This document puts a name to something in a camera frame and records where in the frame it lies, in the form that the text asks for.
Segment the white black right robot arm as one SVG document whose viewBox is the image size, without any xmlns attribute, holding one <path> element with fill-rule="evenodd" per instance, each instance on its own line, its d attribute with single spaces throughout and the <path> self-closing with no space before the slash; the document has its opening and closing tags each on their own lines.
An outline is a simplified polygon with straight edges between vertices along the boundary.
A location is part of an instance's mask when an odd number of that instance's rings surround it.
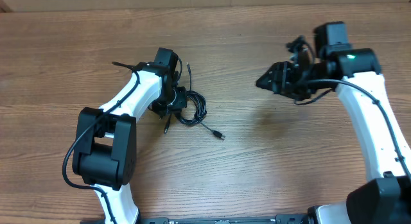
<svg viewBox="0 0 411 224">
<path fill-rule="evenodd" d="M 410 147 L 392 111 L 376 54 L 355 49 L 343 22 L 287 44 L 291 58 L 274 63 L 257 87 L 309 105 L 335 92 L 345 106 L 362 149 L 366 183 L 343 202 L 313 206 L 304 214 L 278 214 L 276 223 L 409 223 Z"/>
</svg>

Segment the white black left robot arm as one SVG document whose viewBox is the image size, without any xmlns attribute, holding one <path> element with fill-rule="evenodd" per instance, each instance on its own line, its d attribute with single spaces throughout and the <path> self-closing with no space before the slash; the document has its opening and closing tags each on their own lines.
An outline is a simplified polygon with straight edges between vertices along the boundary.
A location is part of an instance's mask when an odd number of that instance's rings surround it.
<svg viewBox="0 0 411 224">
<path fill-rule="evenodd" d="M 159 48 L 152 62 L 128 65 L 131 79 L 109 102 L 85 107 L 78 116 L 76 138 L 64 162 L 93 190 L 103 207 L 101 223 L 137 223 L 130 181 L 136 166 L 136 124 L 150 108 L 158 116 L 181 112 L 187 90 L 178 85 L 180 58 L 171 49 Z"/>
</svg>

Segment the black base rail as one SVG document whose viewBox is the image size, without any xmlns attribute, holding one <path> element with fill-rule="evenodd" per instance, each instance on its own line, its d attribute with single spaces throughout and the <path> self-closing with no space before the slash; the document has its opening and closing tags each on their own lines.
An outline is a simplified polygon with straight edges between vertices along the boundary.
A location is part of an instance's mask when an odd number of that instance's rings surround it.
<svg viewBox="0 0 411 224">
<path fill-rule="evenodd" d="M 246 218 L 137 218 L 136 224 L 314 224 L 307 214 L 277 214 L 275 217 Z"/>
</svg>

